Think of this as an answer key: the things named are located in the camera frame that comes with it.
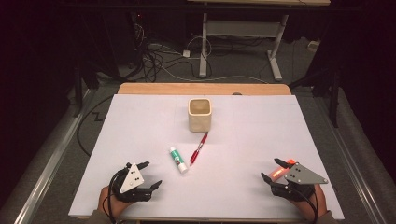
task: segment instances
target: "table leg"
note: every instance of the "table leg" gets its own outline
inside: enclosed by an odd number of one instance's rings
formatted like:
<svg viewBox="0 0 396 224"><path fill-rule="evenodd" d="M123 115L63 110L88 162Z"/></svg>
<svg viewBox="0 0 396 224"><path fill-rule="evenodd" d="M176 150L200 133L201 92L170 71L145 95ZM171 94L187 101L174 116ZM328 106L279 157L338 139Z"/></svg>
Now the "table leg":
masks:
<svg viewBox="0 0 396 224"><path fill-rule="evenodd" d="M199 77L206 77L206 63L207 63L207 51L206 51L206 37L207 37L207 13L204 13L204 19L202 22L202 51L201 61L199 65Z"/></svg>
<svg viewBox="0 0 396 224"><path fill-rule="evenodd" d="M276 53L277 53L277 49L279 48L280 41L282 40L282 35L283 35L283 32L285 31L286 22L288 21L288 17L289 17L289 15L284 15L282 17L282 22L279 24L279 27L277 29L274 48L273 48L273 50L267 51L268 60L270 61L270 65L273 70L274 78L276 81L282 80L282 75L280 74L279 66L277 65L277 62L276 62Z"/></svg>

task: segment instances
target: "glue stick cap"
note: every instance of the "glue stick cap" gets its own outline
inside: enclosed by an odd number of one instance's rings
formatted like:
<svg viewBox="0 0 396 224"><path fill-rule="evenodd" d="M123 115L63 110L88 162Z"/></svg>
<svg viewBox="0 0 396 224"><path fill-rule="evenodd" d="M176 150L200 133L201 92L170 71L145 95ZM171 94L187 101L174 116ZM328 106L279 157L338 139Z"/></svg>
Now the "glue stick cap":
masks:
<svg viewBox="0 0 396 224"><path fill-rule="evenodd" d="M178 170L179 170L182 174L184 174L184 173L186 173L186 172L189 170L189 168L187 168L186 163L181 163L181 164L178 166Z"/></svg>

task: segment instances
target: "table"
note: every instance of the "table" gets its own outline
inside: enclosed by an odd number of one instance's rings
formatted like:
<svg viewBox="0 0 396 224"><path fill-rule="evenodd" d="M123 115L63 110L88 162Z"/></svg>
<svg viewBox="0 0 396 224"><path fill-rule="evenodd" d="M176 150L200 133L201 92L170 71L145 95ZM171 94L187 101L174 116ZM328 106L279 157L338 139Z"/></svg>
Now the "table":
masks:
<svg viewBox="0 0 396 224"><path fill-rule="evenodd" d="M261 5L304 5L304 6L328 6L330 0L189 0L192 2L208 3L243 3L243 4L261 4ZM274 79L282 80L279 66L276 62L276 53L285 31L286 22L289 15L283 15L281 22L256 22L256 21L209 21L207 13L204 13L203 31L202 31L202 50L200 59L200 77L206 77L207 65L207 36L208 35L238 35L238 36L257 36L257 37L274 37L275 43L272 50L267 51L269 63L271 65Z"/></svg>
<svg viewBox="0 0 396 224"><path fill-rule="evenodd" d="M215 90L216 95L204 94ZM244 95L228 95L234 92ZM187 102L192 97L212 101L212 128L197 161L182 175L168 148L176 147L187 161L203 136L188 130ZM277 167L275 157L294 158L329 179L300 107L285 85L122 84L113 98L69 216L89 216L97 206L102 186L126 162L149 161L150 165L141 171L144 185L160 179L163 183L149 202L132 205L123 218L301 220L297 209L273 196L262 180L261 172L270 173ZM328 208L335 218L343 219L331 180L322 187Z"/></svg>

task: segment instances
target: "pen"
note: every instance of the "pen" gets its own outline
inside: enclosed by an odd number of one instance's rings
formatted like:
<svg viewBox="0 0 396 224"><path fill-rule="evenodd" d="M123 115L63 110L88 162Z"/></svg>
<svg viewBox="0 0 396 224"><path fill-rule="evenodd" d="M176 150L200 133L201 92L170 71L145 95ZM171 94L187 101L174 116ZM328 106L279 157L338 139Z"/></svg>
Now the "pen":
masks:
<svg viewBox="0 0 396 224"><path fill-rule="evenodd" d="M195 162L195 159L197 158L199 151L201 150L202 146L204 145L204 142L205 142L205 140L207 138L207 134L208 134L208 132L205 133L205 135L202 138L200 144L198 145L198 148L192 154L191 159L190 159L190 165L192 165Z"/></svg>

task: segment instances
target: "cup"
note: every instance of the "cup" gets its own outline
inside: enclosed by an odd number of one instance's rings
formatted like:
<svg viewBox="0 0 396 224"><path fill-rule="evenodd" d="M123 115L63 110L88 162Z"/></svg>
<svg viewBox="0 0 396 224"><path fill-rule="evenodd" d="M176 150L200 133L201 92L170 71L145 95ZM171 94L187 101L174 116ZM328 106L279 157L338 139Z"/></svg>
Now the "cup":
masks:
<svg viewBox="0 0 396 224"><path fill-rule="evenodd" d="M209 99L189 100L189 128L193 133L209 132L212 122L212 106Z"/></svg>

